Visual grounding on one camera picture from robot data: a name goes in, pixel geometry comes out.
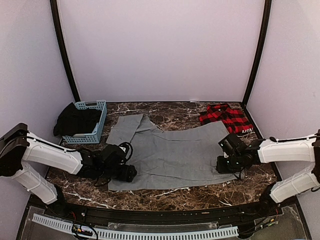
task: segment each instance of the white cable tray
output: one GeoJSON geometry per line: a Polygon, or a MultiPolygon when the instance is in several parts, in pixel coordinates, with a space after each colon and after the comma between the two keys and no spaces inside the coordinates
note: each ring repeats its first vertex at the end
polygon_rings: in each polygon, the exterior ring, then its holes
{"type": "MultiPolygon", "coordinates": [[[[33,215],[32,221],[66,234],[72,234],[71,229],[73,224],[71,221],[53,219],[36,213],[33,215]]],[[[107,230],[98,227],[95,227],[94,229],[98,233],[98,239],[100,240],[215,240],[236,237],[239,235],[237,226],[207,231],[178,233],[126,232],[107,230]]]]}

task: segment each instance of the basket handle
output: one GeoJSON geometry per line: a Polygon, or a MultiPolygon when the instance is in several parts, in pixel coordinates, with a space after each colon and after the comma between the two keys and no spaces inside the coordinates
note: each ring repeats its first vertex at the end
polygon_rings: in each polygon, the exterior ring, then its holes
{"type": "Polygon", "coordinates": [[[98,103],[96,101],[86,101],[84,103],[87,107],[97,106],[98,103]]]}

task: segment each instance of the blue plastic basket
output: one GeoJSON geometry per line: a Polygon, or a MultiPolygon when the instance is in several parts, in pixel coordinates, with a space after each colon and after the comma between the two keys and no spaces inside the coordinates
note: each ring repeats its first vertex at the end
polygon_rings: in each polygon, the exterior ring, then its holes
{"type": "Polygon", "coordinates": [[[68,144],[98,144],[104,129],[107,116],[107,104],[105,100],[98,101],[79,101],[75,107],[79,110],[97,109],[102,111],[100,121],[96,124],[92,133],[79,133],[73,136],[62,136],[68,144]]]}

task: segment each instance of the gray cloth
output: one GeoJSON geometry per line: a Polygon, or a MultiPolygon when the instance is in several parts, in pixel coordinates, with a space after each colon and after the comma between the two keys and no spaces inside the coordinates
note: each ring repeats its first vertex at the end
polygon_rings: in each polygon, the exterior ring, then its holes
{"type": "Polygon", "coordinates": [[[219,184],[235,179],[219,174],[215,166],[223,155],[218,142],[228,135],[221,121],[183,130],[163,131],[147,115],[120,116],[108,144],[129,142],[137,176],[133,182],[112,180],[109,190],[176,189],[219,184]]]}

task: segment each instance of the black frame pole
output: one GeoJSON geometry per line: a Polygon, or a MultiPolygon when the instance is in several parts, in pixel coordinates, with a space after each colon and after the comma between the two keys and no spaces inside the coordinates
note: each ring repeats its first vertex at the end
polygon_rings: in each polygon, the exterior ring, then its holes
{"type": "Polygon", "coordinates": [[[72,74],[68,54],[67,54],[67,49],[65,45],[65,40],[64,40],[64,35],[62,32],[61,28],[61,22],[60,22],[60,17],[59,17],[59,10],[58,10],[58,3],[57,0],[50,0],[50,5],[51,5],[51,12],[52,12],[52,18],[53,18],[53,24],[54,24],[54,29],[55,29],[55,34],[56,34],[56,39],[58,41],[59,49],[60,49],[60,54],[61,58],[63,61],[64,69],[66,76],[68,78],[68,82],[72,91],[73,98],[76,102],[80,102],[80,95],[77,89],[77,85],[75,82],[75,78],[72,74]]]}
{"type": "Polygon", "coordinates": [[[259,64],[262,56],[262,51],[264,49],[266,35],[267,35],[267,29],[268,29],[268,23],[269,23],[270,11],[271,11],[271,3],[272,3],[272,0],[265,0],[264,2],[264,10],[263,10],[259,40],[258,40],[258,44],[255,51],[255,56],[253,60],[249,81],[246,86],[246,90],[242,100],[242,104],[244,105],[244,107],[246,107],[248,104],[248,101],[256,80],[256,76],[257,76],[257,72],[258,72],[258,68],[259,68],[259,64]]]}

